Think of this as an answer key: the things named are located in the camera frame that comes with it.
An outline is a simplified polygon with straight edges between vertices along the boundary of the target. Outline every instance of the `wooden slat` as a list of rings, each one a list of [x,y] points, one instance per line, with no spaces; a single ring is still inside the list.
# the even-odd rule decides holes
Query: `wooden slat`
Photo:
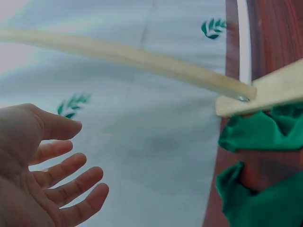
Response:
[[[31,44],[107,60],[181,80],[234,99],[244,96],[253,100],[256,96],[256,89],[253,86],[211,70],[130,46],[108,43],[100,39],[41,31],[2,30],[0,31],[0,41]]]

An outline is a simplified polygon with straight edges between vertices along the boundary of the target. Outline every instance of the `white bedsheet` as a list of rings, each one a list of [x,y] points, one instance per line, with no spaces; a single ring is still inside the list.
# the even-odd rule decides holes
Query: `white bedsheet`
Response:
[[[225,32],[212,40],[201,31],[205,20],[225,19],[224,0],[11,0],[0,15],[1,29],[98,37],[225,73]],[[91,100],[75,115],[83,129],[72,153],[88,161],[60,184],[100,166],[110,193],[80,226],[200,227],[219,135],[217,95],[121,65],[0,43],[1,105],[33,103],[56,114],[62,100],[83,92]]]

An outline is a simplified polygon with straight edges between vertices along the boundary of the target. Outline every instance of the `green leaf print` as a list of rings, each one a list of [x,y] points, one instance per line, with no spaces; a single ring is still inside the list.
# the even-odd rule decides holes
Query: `green leaf print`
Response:
[[[82,107],[81,104],[86,104],[89,102],[91,97],[91,94],[85,95],[81,94],[79,96],[73,95],[70,100],[67,102],[63,101],[59,107],[57,108],[58,115],[67,117],[67,118],[73,118],[76,115],[76,112]]]
[[[202,32],[209,39],[217,39],[224,29],[226,29],[226,21],[222,19],[215,20],[212,18],[201,25]]]

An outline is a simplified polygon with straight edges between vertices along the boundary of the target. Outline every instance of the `green cloth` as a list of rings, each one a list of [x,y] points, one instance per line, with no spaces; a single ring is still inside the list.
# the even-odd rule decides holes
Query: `green cloth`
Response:
[[[220,135],[219,146],[230,152],[303,147],[303,103],[274,107],[269,115],[233,116]]]
[[[231,227],[301,227],[303,222],[303,172],[259,193],[239,183],[243,163],[216,178],[223,213]]]

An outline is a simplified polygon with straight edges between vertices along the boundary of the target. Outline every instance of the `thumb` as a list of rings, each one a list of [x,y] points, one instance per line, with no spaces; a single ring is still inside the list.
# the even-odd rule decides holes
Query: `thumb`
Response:
[[[48,113],[35,105],[23,104],[20,107],[28,109],[36,117],[41,129],[41,140],[69,140],[76,136],[82,128],[79,121]]]

